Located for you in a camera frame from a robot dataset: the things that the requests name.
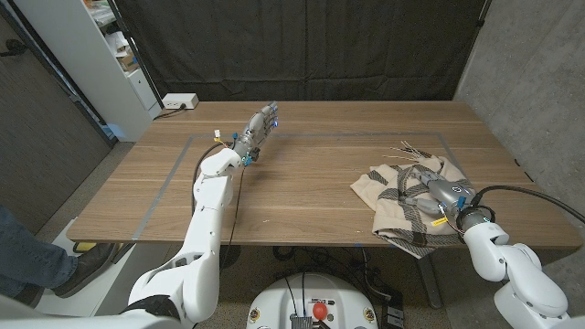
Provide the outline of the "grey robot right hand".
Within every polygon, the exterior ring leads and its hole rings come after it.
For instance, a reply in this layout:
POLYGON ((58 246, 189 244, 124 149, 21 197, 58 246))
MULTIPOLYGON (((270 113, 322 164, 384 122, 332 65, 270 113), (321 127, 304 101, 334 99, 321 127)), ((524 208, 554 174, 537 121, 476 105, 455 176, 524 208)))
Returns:
POLYGON ((423 170, 411 174, 429 188, 431 199, 422 197, 404 196, 401 200, 409 206, 414 206, 428 215, 446 215, 454 218, 463 208, 466 201, 470 201, 475 192, 462 183, 446 180, 443 176, 432 171, 423 170))

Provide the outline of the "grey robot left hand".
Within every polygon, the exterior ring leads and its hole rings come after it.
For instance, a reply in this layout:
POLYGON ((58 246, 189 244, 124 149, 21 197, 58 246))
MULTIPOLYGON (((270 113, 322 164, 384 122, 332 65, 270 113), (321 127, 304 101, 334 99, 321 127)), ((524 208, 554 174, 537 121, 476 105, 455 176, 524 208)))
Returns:
POLYGON ((261 147, 271 131, 277 126, 278 102, 272 101, 250 118, 242 134, 235 139, 232 149, 241 157, 245 165, 256 162, 261 147))

